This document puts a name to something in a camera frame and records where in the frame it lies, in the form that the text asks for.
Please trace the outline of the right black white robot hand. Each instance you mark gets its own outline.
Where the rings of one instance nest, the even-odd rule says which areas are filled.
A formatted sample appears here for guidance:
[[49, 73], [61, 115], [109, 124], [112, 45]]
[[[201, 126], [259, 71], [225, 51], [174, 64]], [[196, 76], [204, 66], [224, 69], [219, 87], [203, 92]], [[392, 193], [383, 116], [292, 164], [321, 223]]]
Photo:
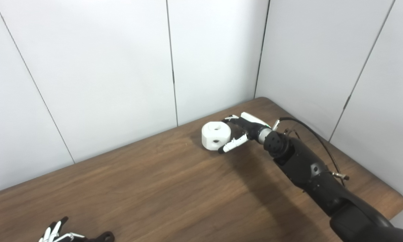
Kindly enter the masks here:
[[221, 122], [226, 124], [232, 123], [240, 127], [243, 130], [243, 134], [238, 139], [233, 138], [223, 146], [219, 147], [219, 154], [227, 153], [250, 140], [255, 140], [259, 144], [264, 144], [266, 136], [273, 131], [270, 125], [247, 112], [242, 112], [240, 117], [230, 115], [224, 118]]

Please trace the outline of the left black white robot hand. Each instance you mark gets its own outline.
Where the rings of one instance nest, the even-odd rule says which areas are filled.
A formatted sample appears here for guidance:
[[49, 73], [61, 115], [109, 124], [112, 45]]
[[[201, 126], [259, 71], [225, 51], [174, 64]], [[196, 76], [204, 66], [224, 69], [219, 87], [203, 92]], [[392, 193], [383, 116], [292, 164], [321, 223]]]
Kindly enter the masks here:
[[62, 233], [63, 226], [69, 217], [65, 216], [58, 222], [52, 222], [42, 234], [39, 242], [85, 242], [87, 237], [78, 233], [68, 232]]

